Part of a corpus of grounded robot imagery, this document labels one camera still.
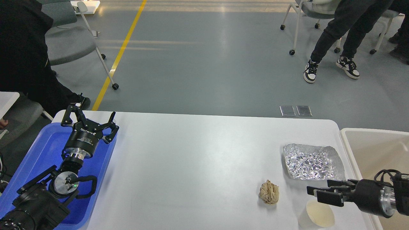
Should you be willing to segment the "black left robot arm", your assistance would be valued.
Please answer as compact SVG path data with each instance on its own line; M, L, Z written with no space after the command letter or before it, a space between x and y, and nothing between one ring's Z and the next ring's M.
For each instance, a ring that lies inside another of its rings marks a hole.
M1 196L2 230L76 230L93 211L119 126L69 106L41 130Z

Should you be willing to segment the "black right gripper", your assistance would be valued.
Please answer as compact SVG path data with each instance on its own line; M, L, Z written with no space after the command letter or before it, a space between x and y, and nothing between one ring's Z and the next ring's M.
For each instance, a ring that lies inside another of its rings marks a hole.
M379 182L362 179L327 180L328 188L307 186L307 194L315 196L319 203L343 207L344 201L353 202L360 211L384 218L395 213L395 192L393 187Z

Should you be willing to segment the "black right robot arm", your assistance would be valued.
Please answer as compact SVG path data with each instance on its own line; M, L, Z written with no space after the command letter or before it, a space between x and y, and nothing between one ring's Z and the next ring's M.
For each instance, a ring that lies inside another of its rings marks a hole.
M362 212L390 218L395 211L409 215L408 183L408 174L382 169L373 180L327 180L327 188L306 189L320 203L343 207L345 202L353 202Z

